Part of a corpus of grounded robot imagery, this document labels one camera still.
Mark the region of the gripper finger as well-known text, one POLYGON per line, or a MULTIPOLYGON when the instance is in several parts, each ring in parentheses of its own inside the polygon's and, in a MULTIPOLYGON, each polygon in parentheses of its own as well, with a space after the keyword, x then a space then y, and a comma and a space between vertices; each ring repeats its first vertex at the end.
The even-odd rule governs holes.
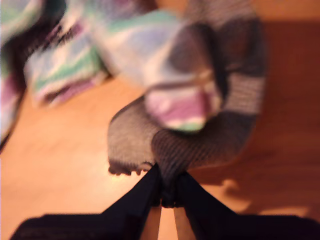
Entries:
POLYGON ((176 180, 176 206, 182 207, 197 240, 235 240, 238 216, 204 190, 188 173, 176 180))
POLYGON ((152 207, 160 205, 162 179, 155 164, 124 196, 101 213, 105 240, 138 240, 152 207))

